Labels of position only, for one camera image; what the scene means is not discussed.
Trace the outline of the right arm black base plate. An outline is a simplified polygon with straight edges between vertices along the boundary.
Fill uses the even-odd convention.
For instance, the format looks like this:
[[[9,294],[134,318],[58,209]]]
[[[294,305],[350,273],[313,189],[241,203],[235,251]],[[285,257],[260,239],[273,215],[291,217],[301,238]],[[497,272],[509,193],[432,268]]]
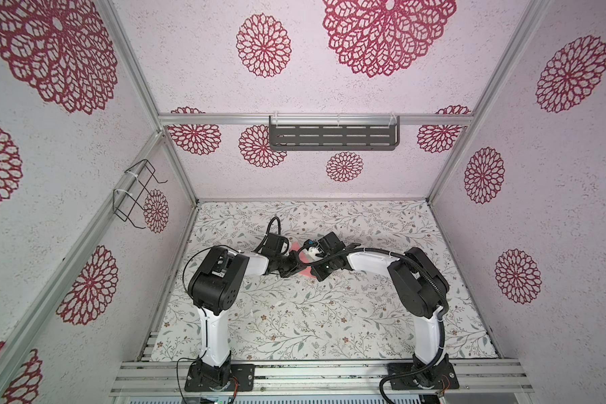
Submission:
[[[407,375],[390,381],[394,391],[402,390],[438,390],[450,391],[461,387],[454,366],[447,359],[429,370]]]

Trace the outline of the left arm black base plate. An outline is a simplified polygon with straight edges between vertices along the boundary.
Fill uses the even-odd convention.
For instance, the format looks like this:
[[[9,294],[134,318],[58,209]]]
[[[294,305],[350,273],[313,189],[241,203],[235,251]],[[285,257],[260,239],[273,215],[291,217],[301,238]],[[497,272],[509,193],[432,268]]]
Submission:
[[[204,363],[190,365],[185,392],[251,392],[254,389],[256,366],[223,365],[220,368]]]

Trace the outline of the pink square paper sheet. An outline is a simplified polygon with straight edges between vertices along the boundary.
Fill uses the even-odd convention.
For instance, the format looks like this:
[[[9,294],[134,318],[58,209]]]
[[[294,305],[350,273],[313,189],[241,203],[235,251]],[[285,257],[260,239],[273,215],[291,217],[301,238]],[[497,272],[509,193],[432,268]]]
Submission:
[[[300,248],[301,245],[298,242],[292,242],[291,252],[296,253]],[[311,272],[312,267],[308,264],[309,259],[306,254],[304,254],[304,252],[301,252],[298,258],[301,262],[298,264],[297,268],[299,269],[299,272],[297,272],[296,274],[308,277],[309,279],[316,279],[315,275]]]

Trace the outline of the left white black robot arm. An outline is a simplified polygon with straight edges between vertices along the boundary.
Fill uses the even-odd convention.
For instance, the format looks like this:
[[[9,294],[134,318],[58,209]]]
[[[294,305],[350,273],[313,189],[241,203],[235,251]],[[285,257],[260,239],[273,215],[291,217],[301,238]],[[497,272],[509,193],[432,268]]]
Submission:
[[[206,255],[185,291],[200,314],[202,348],[196,360],[199,372],[219,384],[231,374],[231,348],[228,341],[228,311],[247,277],[276,274],[287,278],[306,268],[296,253],[263,255],[258,252],[236,252],[218,245],[205,250]]]

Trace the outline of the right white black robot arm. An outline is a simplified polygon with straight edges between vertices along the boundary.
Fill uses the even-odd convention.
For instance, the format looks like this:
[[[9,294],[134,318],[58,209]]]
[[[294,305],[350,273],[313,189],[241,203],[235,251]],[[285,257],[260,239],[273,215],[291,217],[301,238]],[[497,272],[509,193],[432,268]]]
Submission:
[[[399,301],[414,321],[413,366],[402,372],[403,377],[412,373],[433,377],[446,362],[444,316],[449,311],[449,283],[424,250],[412,247],[399,254],[374,247],[345,247],[337,252],[303,247],[299,253],[308,259],[311,272],[319,279],[339,269],[390,278]]]

